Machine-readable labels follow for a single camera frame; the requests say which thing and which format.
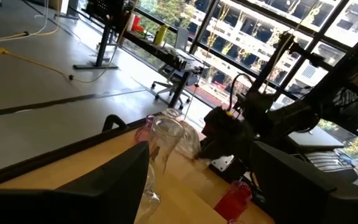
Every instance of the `yellow bottle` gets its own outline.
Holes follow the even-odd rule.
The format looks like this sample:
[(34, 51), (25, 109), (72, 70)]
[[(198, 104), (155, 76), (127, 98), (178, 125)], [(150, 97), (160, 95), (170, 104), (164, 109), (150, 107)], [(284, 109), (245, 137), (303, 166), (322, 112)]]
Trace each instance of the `yellow bottle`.
[(162, 42), (164, 41), (167, 30), (168, 30), (168, 25), (164, 24), (161, 26), (160, 30), (156, 33), (156, 36), (154, 38), (155, 45), (161, 46)]

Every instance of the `gray floor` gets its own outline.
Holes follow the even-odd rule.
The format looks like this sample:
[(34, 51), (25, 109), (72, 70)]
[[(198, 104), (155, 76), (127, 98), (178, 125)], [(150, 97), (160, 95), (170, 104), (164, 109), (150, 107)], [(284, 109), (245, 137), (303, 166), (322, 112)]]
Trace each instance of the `gray floor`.
[[(34, 20), (36, 14), (20, 0), (4, 1), (4, 7), (0, 8), (0, 37), (24, 30), (37, 31), (43, 26), (43, 19)], [(47, 31), (54, 28), (48, 23)], [(84, 80), (100, 73), (100, 70), (77, 72), (71, 68), (74, 63), (86, 63), (94, 50), (64, 30), (53, 35), (0, 42), (0, 47)], [(136, 66), (119, 54), (114, 59), (120, 66)], [(98, 134), (109, 114), (129, 123), (167, 107), (161, 101), (154, 101), (154, 96), (144, 89), (123, 69), (109, 70), (98, 81), (81, 84), (9, 55), (0, 55), (0, 110), (89, 94), (117, 94), (0, 115), (0, 168)]]

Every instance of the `desk leg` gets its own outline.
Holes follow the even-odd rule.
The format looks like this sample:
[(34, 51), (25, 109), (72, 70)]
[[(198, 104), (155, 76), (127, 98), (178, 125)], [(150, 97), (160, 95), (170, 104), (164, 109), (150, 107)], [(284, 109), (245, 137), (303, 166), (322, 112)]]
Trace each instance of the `desk leg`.
[(106, 47), (108, 45), (108, 40), (109, 40), (109, 36), (110, 36), (110, 31), (111, 28), (107, 25), (104, 25), (104, 31), (103, 31), (103, 35), (102, 35), (102, 40), (100, 42), (100, 47), (99, 47), (99, 52), (98, 52), (98, 57), (96, 58), (96, 62), (91, 62), (90, 65), (73, 65), (73, 68), (76, 70), (82, 70), (82, 69), (105, 69), (107, 68), (112, 68), (112, 69), (116, 69), (118, 68), (117, 65), (111, 63), (110, 65), (107, 63), (103, 63), (104, 59), (104, 53), (106, 52)]
[(183, 89), (185, 88), (185, 85), (186, 85), (186, 83), (187, 83), (187, 81), (188, 81), (188, 79), (190, 77), (190, 74), (191, 74), (191, 72), (185, 72), (183, 74), (183, 77), (181, 78), (180, 83), (179, 83), (177, 89), (175, 90), (175, 92), (173, 94), (172, 100), (168, 104), (169, 108), (174, 108), (175, 107), (175, 105), (178, 102), (179, 97), (180, 97)]

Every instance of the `black monitor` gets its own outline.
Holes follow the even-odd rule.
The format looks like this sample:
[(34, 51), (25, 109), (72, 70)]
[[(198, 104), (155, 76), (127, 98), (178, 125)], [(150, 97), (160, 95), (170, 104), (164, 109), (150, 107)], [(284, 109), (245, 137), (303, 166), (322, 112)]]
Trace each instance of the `black monitor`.
[(305, 101), (349, 131), (358, 129), (358, 43), (305, 96)]

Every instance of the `keyboard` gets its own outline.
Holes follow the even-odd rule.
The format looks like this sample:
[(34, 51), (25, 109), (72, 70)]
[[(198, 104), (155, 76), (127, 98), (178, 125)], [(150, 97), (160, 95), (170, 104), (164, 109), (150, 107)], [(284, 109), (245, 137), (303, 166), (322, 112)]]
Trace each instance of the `keyboard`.
[(309, 162), (324, 172), (334, 172), (353, 167), (335, 152), (309, 152), (304, 153)]

